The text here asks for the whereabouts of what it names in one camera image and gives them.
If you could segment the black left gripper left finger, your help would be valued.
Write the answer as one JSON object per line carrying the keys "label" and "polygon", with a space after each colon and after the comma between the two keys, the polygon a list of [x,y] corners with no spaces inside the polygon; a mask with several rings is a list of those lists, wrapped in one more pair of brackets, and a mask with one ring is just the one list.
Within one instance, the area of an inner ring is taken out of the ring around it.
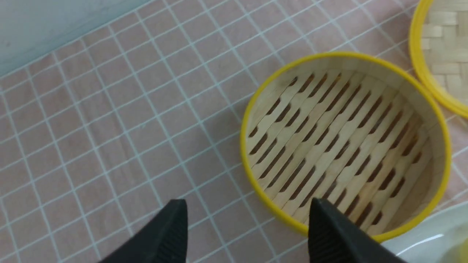
{"label": "black left gripper left finger", "polygon": [[130,240],[102,263],[185,263],[188,251],[188,207],[172,199]]}

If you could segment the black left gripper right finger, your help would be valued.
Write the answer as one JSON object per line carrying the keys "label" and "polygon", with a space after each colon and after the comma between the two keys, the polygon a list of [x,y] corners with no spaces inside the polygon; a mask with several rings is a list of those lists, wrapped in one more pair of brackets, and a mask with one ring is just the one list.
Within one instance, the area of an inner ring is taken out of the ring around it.
{"label": "black left gripper right finger", "polygon": [[313,198],[310,205],[309,258],[311,263],[404,262],[323,198]]}

